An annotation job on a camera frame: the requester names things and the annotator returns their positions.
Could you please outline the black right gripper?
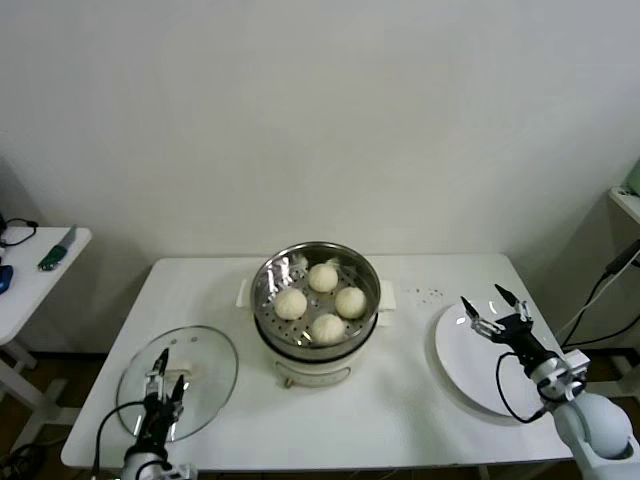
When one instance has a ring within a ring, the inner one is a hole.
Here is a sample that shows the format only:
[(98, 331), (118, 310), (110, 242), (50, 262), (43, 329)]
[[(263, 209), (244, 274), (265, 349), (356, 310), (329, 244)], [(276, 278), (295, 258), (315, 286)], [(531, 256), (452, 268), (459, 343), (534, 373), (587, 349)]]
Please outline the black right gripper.
[(533, 335), (533, 322), (526, 301), (519, 300), (514, 293), (495, 284), (495, 288), (505, 302), (517, 314), (511, 314), (497, 321), (502, 329), (480, 316), (476, 308), (463, 296), (460, 297), (471, 328), (496, 344), (511, 348), (524, 369), (536, 369), (551, 358), (551, 351), (545, 348)]

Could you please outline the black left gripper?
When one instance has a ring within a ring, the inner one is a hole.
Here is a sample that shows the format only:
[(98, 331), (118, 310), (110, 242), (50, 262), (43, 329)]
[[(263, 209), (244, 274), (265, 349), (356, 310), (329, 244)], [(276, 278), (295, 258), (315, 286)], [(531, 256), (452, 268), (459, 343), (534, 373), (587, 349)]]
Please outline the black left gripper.
[(170, 428), (178, 421), (183, 411), (185, 377), (181, 374), (171, 392), (170, 400), (164, 400), (164, 377), (169, 359), (165, 348), (145, 374), (143, 406), (145, 415), (131, 453), (166, 454), (165, 443)]

